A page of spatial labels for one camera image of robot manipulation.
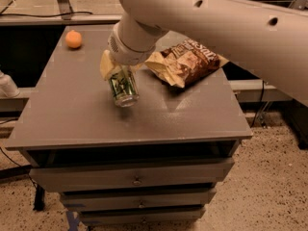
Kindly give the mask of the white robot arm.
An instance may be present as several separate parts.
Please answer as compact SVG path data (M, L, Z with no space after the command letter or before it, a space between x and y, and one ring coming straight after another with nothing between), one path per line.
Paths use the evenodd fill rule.
M173 31L308 105L308 13L248 0L119 0L108 38L120 64L145 62Z

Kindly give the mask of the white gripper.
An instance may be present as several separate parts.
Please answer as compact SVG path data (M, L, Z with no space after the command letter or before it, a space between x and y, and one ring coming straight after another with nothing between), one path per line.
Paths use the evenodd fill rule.
M120 71L120 64L133 65L132 71L138 71L155 51L158 31L137 24L129 29L116 24L108 38L108 49L101 57L100 73L107 81Z

